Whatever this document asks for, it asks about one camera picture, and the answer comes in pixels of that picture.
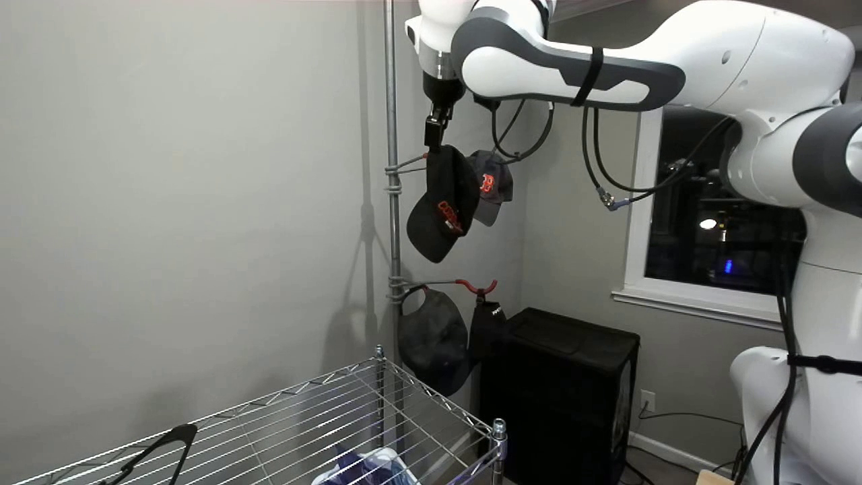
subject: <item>blue object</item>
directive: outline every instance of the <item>blue object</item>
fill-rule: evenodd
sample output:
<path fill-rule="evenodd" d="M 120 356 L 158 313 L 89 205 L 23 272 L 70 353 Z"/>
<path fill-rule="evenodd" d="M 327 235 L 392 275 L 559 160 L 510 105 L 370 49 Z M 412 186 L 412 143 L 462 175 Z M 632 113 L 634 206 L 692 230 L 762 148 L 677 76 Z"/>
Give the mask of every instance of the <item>blue object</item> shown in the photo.
<path fill-rule="evenodd" d="M 399 464 L 380 464 L 372 457 L 362 457 L 357 450 L 342 450 L 338 455 L 338 476 L 330 476 L 327 485 L 403 485 L 399 478 L 404 468 Z"/>

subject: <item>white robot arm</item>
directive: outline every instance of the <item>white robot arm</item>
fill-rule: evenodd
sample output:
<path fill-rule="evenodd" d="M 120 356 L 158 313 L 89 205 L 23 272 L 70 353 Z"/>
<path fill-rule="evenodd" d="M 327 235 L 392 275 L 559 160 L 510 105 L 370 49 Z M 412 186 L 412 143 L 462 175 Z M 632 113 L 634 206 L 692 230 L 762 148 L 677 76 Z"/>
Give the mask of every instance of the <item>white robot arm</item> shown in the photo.
<path fill-rule="evenodd" d="M 547 41 L 552 10 L 555 0 L 420 0 L 408 36 L 435 103 L 430 124 L 444 128 L 463 88 L 613 109 L 677 103 L 735 119 L 743 136 L 725 164 L 730 186 L 800 206 L 809 224 L 793 288 L 800 353 L 862 360 L 862 107 L 842 105 L 853 41 L 787 10 L 702 0 L 632 49 L 598 49 Z M 734 363 L 750 441 L 793 375 L 787 360 L 754 348 Z M 861 376 L 800 375 L 785 478 L 861 485 Z M 754 457 L 754 482 L 774 478 L 770 453 Z"/>

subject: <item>wire shelf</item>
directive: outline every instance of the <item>wire shelf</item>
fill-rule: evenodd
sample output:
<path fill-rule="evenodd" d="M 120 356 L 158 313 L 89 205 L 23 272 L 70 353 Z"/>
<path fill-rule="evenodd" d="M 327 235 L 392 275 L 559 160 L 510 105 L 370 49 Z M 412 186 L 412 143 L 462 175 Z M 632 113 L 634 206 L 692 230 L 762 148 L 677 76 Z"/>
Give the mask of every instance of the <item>wire shelf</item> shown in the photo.
<path fill-rule="evenodd" d="M 370 358 L 315 380 L 195 419 L 184 485 L 303 485 L 345 453 L 393 450 L 419 482 L 490 482 L 504 460 L 504 426 L 488 426 L 388 358 Z M 23 485 L 112 482 L 163 433 L 39 474 Z M 124 485 L 171 482 L 184 446 L 168 443 Z"/>

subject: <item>electrical outlet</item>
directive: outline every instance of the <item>electrical outlet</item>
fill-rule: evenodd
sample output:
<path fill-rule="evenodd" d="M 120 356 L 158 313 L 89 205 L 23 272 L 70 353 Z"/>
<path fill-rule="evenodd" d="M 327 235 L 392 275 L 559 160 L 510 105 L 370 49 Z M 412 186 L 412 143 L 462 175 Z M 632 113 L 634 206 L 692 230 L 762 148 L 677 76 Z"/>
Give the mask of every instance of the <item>electrical outlet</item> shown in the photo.
<path fill-rule="evenodd" d="M 641 408 L 638 411 L 655 411 L 655 391 L 641 388 Z"/>

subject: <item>window frame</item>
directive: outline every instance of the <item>window frame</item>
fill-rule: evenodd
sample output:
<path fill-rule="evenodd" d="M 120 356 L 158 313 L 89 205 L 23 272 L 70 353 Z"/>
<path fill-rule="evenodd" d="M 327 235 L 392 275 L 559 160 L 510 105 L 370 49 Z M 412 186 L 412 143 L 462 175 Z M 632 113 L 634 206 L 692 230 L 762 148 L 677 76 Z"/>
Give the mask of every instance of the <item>window frame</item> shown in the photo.
<path fill-rule="evenodd" d="M 638 119 L 634 186 L 655 186 L 663 135 L 663 109 L 648 109 Z M 629 247 L 624 288 L 613 291 L 617 301 L 702 315 L 722 323 L 742 323 L 780 330 L 780 306 L 774 295 L 695 283 L 648 278 L 648 247 L 652 224 L 652 195 L 629 212 Z"/>

